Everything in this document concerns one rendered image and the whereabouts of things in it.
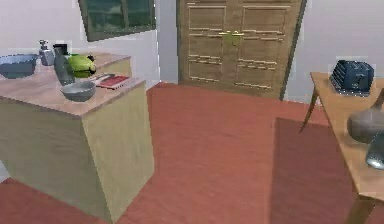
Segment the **dark blue toaster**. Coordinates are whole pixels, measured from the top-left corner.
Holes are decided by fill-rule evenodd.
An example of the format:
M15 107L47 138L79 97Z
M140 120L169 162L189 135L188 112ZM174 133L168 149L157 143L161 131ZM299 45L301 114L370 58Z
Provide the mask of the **dark blue toaster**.
M339 60L329 77L335 91L342 95L370 95L374 69L366 62Z

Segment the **beige kitchen island counter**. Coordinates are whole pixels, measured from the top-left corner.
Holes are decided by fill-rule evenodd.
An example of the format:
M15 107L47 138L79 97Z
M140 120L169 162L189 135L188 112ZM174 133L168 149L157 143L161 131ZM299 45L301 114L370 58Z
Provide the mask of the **beige kitchen island counter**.
M13 179L114 223L154 172L146 87L127 56L98 53L95 64L127 84L78 103L51 67L0 76L0 161Z

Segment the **small grey bowl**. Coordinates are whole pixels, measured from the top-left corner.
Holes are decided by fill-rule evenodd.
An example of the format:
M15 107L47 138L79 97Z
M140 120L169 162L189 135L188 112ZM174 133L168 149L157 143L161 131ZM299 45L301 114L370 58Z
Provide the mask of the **small grey bowl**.
M64 97L74 102L85 102L94 96L96 85L92 81L81 81L61 88Z

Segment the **red book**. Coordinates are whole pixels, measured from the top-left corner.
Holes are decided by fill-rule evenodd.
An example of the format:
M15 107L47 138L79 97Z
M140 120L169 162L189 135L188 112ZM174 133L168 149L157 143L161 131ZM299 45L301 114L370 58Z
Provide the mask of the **red book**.
M97 87L115 90L125 85L129 80L130 78L127 76L110 76L98 82Z

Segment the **dark framed window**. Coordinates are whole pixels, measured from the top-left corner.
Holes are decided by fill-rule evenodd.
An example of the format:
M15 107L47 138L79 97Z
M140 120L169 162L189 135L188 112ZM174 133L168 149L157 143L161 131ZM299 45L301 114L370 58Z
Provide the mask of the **dark framed window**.
M88 42L156 28L154 0L78 0L78 3Z

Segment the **grey knife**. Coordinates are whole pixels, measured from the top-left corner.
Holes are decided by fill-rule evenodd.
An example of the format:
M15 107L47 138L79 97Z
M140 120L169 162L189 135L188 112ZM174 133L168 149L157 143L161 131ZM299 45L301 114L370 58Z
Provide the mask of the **grey knife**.
M91 81L92 81L95 85L98 85L98 84L100 84L103 80L108 79L108 78L111 78L111 77L114 77L114 74L112 74L112 73L110 73L110 74L103 74L103 75L100 75L100 76L91 78Z

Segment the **brown wooden double door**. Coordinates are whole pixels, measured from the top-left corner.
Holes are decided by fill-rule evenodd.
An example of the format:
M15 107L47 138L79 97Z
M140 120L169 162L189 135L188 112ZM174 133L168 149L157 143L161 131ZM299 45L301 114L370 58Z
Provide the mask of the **brown wooden double door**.
M306 3L177 0L179 82L281 100Z

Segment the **dark grey tall bottle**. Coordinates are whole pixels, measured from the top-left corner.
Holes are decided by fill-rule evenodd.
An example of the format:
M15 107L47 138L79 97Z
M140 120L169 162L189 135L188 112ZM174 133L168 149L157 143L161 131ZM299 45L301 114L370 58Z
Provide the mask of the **dark grey tall bottle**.
M68 61L69 55L66 52L65 44L54 44L53 50L55 54L54 58L54 70L56 76L62 86L75 82L72 67Z

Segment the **light wooden table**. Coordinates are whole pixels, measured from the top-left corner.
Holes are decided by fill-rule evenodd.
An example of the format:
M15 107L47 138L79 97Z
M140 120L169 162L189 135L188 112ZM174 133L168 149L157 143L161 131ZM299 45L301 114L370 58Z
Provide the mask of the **light wooden table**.
M368 145L352 139L347 131L347 120L355 112L370 108L384 88L384 77L375 78L368 97L338 94L328 73L311 72L313 92L310 107L302 123L303 131L312 114L317 98L338 142L356 193L352 208L344 224L364 224L377 204L384 204L384 171L370 168L365 162Z

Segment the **large blue bowl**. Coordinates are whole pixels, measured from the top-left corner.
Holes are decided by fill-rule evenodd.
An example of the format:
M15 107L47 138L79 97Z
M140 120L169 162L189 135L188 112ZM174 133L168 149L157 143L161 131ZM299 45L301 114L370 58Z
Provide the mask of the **large blue bowl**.
M36 54L16 54L0 56L0 74L7 79L31 76L35 72Z

